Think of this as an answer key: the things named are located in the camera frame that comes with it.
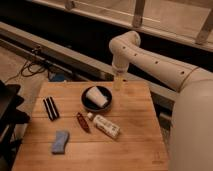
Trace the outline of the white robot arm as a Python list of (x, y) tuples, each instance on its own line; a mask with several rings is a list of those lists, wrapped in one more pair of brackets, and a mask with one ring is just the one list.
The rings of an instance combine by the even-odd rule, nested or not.
[(134, 64), (178, 93), (172, 113), (169, 171), (213, 171), (213, 73), (148, 52), (137, 32), (112, 38), (112, 68), (127, 72)]

